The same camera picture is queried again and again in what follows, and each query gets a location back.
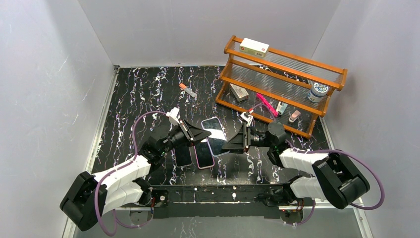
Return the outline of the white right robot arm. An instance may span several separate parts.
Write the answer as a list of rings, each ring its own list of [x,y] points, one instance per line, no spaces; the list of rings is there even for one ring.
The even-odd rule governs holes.
[[[291,200],[327,200],[335,208],[344,209],[370,190],[366,177],[343,151],[294,148],[279,122],[270,123],[266,132],[243,123],[237,134],[223,145],[224,150],[235,154],[246,153],[251,147],[267,147],[267,156],[275,166],[310,175],[286,184],[284,189]]]

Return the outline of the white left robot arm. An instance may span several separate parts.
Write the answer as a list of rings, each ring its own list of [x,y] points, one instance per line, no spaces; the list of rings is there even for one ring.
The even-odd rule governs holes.
[[[167,152],[180,146],[194,146],[210,135],[211,132],[186,120],[180,120],[172,129],[157,127],[131,159],[95,174],[80,173],[59,207],[81,231],[102,224],[102,216],[107,212],[140,202],[151,192],[151,186],[143,178],[162,164]]]

